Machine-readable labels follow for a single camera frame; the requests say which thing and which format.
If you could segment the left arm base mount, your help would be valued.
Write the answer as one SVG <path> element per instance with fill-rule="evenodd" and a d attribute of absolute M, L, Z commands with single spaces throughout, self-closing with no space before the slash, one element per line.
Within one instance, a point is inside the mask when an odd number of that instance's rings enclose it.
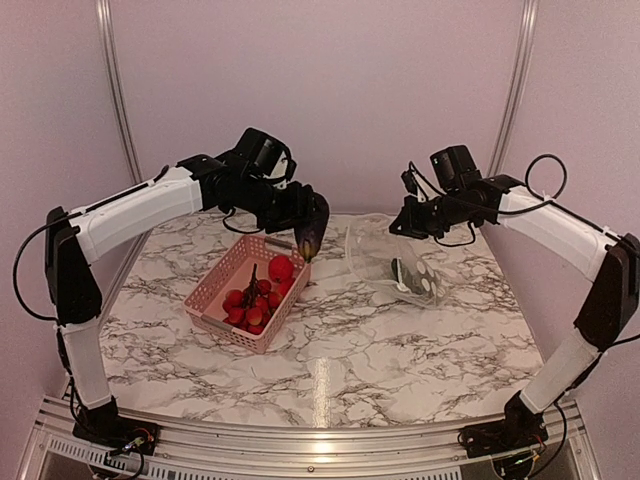
<path fill-rule="evenodd" d="M 124 452 L 127 444 L 141 438 L 142 444 L 138 446 L 143 455 L 152 455 L 160 433 L 159 425 L 152 422 L 115 416 L 98 416 L 81 418 L 73 428 L 76 438 L 87 440 L 91 443 L 109 447 L 118 453 Z"/>

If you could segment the aluminium corner post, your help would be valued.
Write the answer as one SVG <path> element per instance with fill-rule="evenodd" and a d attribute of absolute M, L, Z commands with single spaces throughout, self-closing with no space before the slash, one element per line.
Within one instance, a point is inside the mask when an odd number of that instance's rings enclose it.
<path fill-rule="evenodd" d="M 526 0 L 523 2 L 506 103 L 488 167 L 490 175 L 500 173 L 506 164 L 511 135 L 526 89 L 534 48 L 538 11 L 538 0 Z"/>
<path fill-rule="evenodd" d="M 121 140 L 127 169 L 131 177 L 131 181 L 133 183 L 140 183 L 142 181 L 142 171 L 138 161 L 127 114 L 123 83 L 118 63 L 111 2 L 109 0 L 97 0 L 96 14 L 111 102 L 114 109 L 116 126 Z"/>

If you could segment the left aluminium corner post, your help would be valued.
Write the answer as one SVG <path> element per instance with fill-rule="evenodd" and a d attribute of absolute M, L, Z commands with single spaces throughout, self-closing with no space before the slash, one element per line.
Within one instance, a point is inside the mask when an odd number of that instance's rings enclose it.
<path fill-rule="evenodd" d="M 97 0 L 96 14 L 111 102 L 114 109 L 116 126 L 121 140 L 127 169 L 131 177 L 131 181 L 133 183 L 140 183 L 142 181 L 142 171 L 138 161 L 127 114 L 123 83 L 118 63 L 111 2 L 109 0 Z"/>

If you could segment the red cherry bunch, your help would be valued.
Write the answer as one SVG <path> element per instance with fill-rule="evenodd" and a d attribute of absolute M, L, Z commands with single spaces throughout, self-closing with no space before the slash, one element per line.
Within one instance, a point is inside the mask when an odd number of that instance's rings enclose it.
<path fill-rule="evenodd" d="M 253 265 L 247 286 L 243 290 L 231 289 L 222 302 L 223 323 L 260 336 L 270 323 L 283 298 L 275 293 L 278 284 L 259 278 L 257 264 Z"/>

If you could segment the aluminium front frame rail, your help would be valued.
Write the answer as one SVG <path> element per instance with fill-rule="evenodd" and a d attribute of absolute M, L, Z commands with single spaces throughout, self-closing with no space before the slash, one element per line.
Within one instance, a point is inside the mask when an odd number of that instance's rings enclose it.
<path fill-rule="evenodd" d="M 126 409 L 158 425 L 145 479 L 495 479 L 510 462 L 539 479 L 601 476 L 577 405 L 546 412 L 544 446 L 470 458 L 466 421 L 372 428 L 268 427 L 187 420 Z"/>

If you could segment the right aluminium corner post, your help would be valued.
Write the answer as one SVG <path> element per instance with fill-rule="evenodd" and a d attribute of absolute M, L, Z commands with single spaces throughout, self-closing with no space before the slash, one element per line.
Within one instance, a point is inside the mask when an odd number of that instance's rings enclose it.
<path fill-rule="evenodd" d="M 534 48 L 538 11 L 538 0 L 526 0 L 523 2 L 506 103 L 488 167 L 490 175 L 500 173 L 506 164 L 511 135 L 526 89 Z"/>

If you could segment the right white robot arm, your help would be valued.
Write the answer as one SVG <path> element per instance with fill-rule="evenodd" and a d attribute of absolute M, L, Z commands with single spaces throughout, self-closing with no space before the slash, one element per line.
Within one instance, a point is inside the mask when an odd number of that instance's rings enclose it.
<path fill-rule="evenodd" d="M 515 448 L 534 420 L 583 382 L 612 348 L 639 307 L 639 240 L 616 234 L 563 206 L 557 193 L 538 193 L 530 179 L 483 175 L 464 145 L 432 154 L 434 181 L 409 163 L 401 179 L 406 196 L 391 233 L 441 241 L 455 226 L 502 227 L 570 268 L 584 298 L 566 337 L 539 372 L 506 404 L 495 438 Z"/>

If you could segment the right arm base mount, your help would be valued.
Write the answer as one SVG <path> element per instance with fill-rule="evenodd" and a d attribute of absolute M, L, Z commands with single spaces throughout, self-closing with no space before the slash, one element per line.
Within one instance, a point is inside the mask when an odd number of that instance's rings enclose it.
<path fill-rule="evenodd" d="M 458 443 L 469 458 L 496 455 L 522 449 L 535 444 L 541 445 L 549 438 L 542 421 L 532 426 L 508 428 L 505 420 L 496 420 L 463 427 L 458 433 Z"/>

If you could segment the red toy ball fruit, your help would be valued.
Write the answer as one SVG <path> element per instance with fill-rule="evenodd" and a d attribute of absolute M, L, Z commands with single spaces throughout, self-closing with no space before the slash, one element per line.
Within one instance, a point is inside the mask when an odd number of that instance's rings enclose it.
<path fill-rule="evenodd" d="M 269 278 L 276 283 L 282 283 L 293 277 L 294 264 L 288 256 L 277 255 L 268 264 Z"/>

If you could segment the purple toy eggplant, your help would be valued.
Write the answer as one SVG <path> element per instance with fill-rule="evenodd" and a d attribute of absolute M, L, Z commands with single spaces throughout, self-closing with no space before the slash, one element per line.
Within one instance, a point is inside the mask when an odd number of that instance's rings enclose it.
<path fill-rule="evenodd" d="M 298 253 L 306 263 L 310 263 L 321 249 L 329 216 L 328 202 L 321 194 L 314 193 L 310 217 L 294 228 Z"/>

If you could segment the green toy pepper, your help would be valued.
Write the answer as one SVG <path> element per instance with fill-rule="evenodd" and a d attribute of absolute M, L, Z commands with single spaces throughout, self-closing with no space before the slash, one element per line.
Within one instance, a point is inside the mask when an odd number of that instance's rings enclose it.
<path fill-rule="evenodd" d="M 437 273 L 412 274 L 410 271 L 403 271 L 397 280 L 397 289 L 401 293 L 424 298 L 436 297 L 440 286 L 441 278 Z"/>

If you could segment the clear zip top bag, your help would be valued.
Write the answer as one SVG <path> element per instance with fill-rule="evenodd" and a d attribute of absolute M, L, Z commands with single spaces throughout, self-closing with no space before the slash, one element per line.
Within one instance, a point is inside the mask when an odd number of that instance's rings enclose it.
<path fill-rule="evenodd" d="M 384 214 L 354 217 L 346 228 L 345 258 L 352 274 L 389 297 L 427 308 L 446 298 L 436 270 L 409 239 L 389 232 Z"/>

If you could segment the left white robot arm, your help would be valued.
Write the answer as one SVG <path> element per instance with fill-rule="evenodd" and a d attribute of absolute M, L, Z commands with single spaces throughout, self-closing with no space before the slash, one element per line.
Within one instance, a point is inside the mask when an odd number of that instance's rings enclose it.
<path fill-rule="evenodd" d="M 248 128 L 233 148 L 215 157 L 197 154 L 104 200 L 49 212 L 45 275 L 82 430 L 106 445 L 119 444 L 127 432 L 102 361 L 103 299 L 92 265 L 166 222 L 211 209 L 248 212 L 267 234 L 292 230 L 302 258 L 311 261 L 320 250 L 329 206 L 311 186 L 294 180 L 295 170 L 286 144 Z"/>

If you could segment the pink perforated plastic basket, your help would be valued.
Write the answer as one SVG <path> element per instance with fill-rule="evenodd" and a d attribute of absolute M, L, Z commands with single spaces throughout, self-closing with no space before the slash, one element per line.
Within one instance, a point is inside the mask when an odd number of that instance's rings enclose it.
<path fill-rule="evenodd" d="M 244 235 L 183 301 L 193 324 L 262 354 L 306 287 L 311 266 L 296 247 Z"/>

